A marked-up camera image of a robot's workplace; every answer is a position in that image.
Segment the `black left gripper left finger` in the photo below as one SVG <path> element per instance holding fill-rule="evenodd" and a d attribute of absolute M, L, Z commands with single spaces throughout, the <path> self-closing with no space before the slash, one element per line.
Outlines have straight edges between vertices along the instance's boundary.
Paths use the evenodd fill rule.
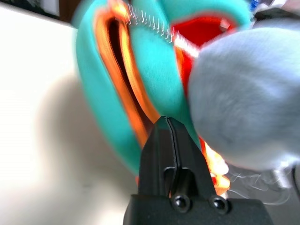
<path fill-rule="evenodd" d="M 168 117 L 155 124 L 142 150 L 138 194 L 169 196 L 176 167 L 173 132 Z"/>

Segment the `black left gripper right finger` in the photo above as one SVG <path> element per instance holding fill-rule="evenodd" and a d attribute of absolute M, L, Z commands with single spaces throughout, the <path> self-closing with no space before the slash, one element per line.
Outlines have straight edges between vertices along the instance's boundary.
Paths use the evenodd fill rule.
<path fill-rule="evenodd" d="M 203 200 L 216 194 L 206 160 L 185 126 L 174 118 L 167 119 L 173 137 L 176 167 L 170 191 Z"/>

